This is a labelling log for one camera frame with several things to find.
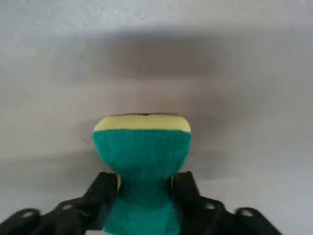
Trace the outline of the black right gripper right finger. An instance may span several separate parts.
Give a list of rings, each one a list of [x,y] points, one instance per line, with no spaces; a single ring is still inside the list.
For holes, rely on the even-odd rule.
[[[201,196],[192,172],[172,176],[169,194],[180,235],[280,235],[258,210],[241,207],[229,212],[220,201]]]

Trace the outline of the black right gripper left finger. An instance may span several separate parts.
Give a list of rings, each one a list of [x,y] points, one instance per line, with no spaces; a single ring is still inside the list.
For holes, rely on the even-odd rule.
[[[0,224],[2,235],[84,235],[101,230],[117,197],[120,177],[101,172],[81,197],[66,200],[48,213],[19,210]]]

